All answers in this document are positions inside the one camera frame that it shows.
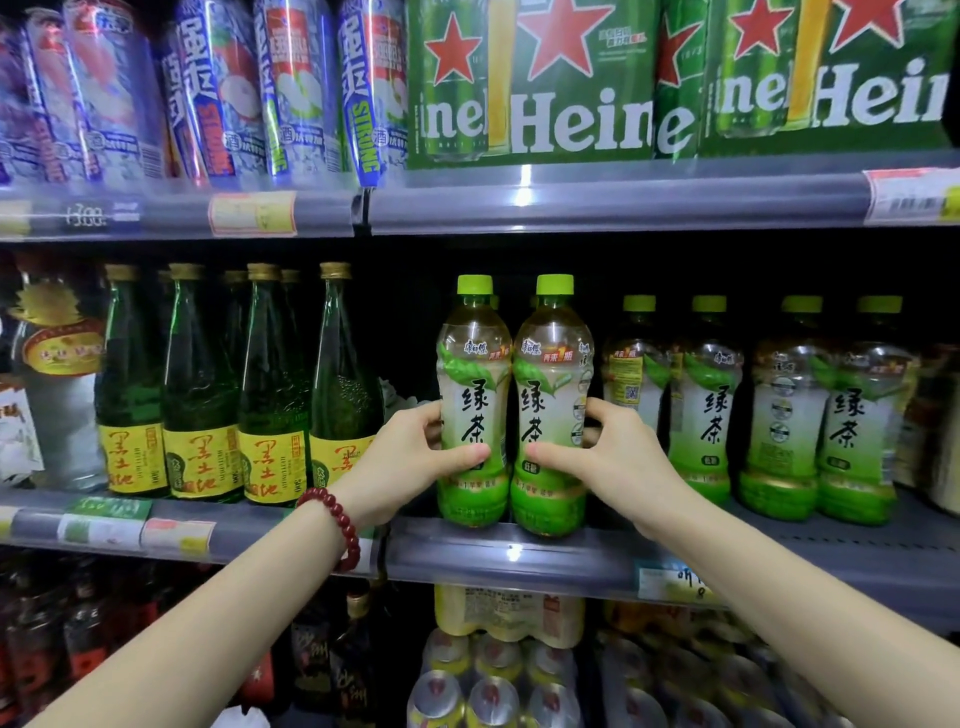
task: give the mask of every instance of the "hand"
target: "hand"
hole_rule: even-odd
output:
[[[529,443],[527,458],[579,478],[647,538],[656,538],[663,519],[703,500],[677,475],[657,433],[634,410],[590,397],[587,414],[603,425],[599,437],[590,428],[584,432],[585,444],[596,443],[592,448]]]
[[[358,528],[386,523],[437,478],[490,457],[483,443],[439,449],[440,429],[438,401],[400,410],[380,427],[353,470],[330,488]]]

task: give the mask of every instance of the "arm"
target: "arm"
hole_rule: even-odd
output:
[[[689,488],[636,412],[590,399],[592,449],[527,456],[583,480],[684,559],[861,728],[946,726],[960,715],[960,650],[848,587]]]
[[[361,527],[385,522],[486,445],[434,451],[440,403],[396,413],[330,491]],[[208,728],[344,552],[336,521],[305,503],[30,722],[31,728]]]

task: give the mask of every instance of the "red bead bracelet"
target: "red bead bracelet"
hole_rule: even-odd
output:
[[[350,571],[356,569],[360,563],[360,539],[357,538],[357,529],[350,523],[350,516],[344,513],[344,507],[337,502],[337,498],[326,488],[308,488],[306,493],[297,499],[296,508],[300,508],[308,500],[319,500],[337,520],[337,525],[343,531],[347,541],[347,555],[337,564],[335,571]]]

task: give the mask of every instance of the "red star logo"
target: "red star logo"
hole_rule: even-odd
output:
[[[830,52],[836,53],[857,36],[874,31],[894,48],[903,47],[903,0],[833,0],[843,11]]]
[[[452,12],[446,19],[444,37],[440,40],[426,40],[423,45],[437,59],[437,73],[433,85],[439,84],[451,73],[459,73],[464,80],[473,83],[473,69],[470,67],[470,54],[483,42],[480,36],[463,37],[457,13]]]
[[[793,8],[771,10],[770,0],[754,0],[746,12],[730,16],[730,22],[740,31],[740,40],[733,52],[733,59],[746,56],[755,46],[765,48],[775,56],[780,55],[780,39],[777,29],[793,14]]]
[[[578,8],[575,0],[553,0],[545,11],[518,15],[516,24],[537,39],[527,81],[533,81],[563,59],[587,78],[593,78],[593,63],[587,49],[587,33],[615,10],[613,5]]]
[[[663,14],[663,22],[660,24],[660,56],[657,58],[657,81],[661,84],[672,85],[674,88],[680,86],[680,68],[677,66],[677,54],[690,40],[694,33],[700,30],[703,22],[691,23],[685,28],[670,35],[670,29],[667,28],[667,15]]]

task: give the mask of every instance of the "heineken beer pack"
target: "heineken beer pack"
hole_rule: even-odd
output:
[[[948,146],[956,0],[664,0],[657,157]]]
[[[658,0],[407,0],[408,169],[649,159]]]

